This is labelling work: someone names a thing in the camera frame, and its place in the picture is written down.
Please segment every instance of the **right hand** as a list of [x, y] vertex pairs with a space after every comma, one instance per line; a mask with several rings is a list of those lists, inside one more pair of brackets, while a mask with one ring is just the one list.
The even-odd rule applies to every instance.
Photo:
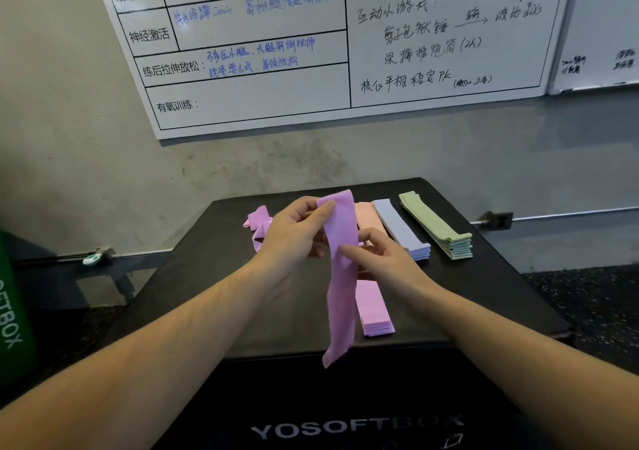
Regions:
[[410, 254], [385, 233], [375, 228], [365, 228], [358, 235], [361, 242], [370, 241], [372, 245], [341, 245], [340, 250], [348, 260], [370, 272], [379, 283], [400, 292], [412, 291], [432, 283]]

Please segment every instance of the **stack of resistance bands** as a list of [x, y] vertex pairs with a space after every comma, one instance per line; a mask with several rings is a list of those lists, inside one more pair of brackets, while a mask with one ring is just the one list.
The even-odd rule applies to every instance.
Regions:
[[419, 224], [428, 232], [451, 260], [473, 258], [470, 244], [473, 235], [470, 233], [458, 234], [448, 226], [446, 221], [425, 205], [415, 191], [400, 194], [402, 206], [406, 211], [419, 221]]
[[399, 216], [399, 213], [395, 211], [395, 208], [393, 208], [390, 203], [390, 199], [379, 199], [372, 203], [373, 206], [375, 206], [379, 218], [390, 233], [390, 236], [395, 238], [397, 243], [410, 252], [413, 260], [427, 260], [428, 257], [430, 257], [430, 244], [419, 241], [418, 237], [413, 233], [413, 230], [408, 227], [401, 216]]
[[[360, 229], [377, 228], [385, 232], [372, 203], [355, 203], [355, 216]], [[395, 332], [377, 282], [357, 280], [355, 300], [365, 336], [385, 336]]]

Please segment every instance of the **concrete wall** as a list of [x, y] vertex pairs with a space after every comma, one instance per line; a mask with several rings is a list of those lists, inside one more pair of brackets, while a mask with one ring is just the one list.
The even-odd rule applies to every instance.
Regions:
[[[0, 226], [48, 252], [171, 247], [214, 199], [411, 176], [468, 219], [639, 204], [637, 90], [160, 145], [101, 0], [0, 7]], [[639, 217], [489, 239], [521, 271], [630, 263]]]

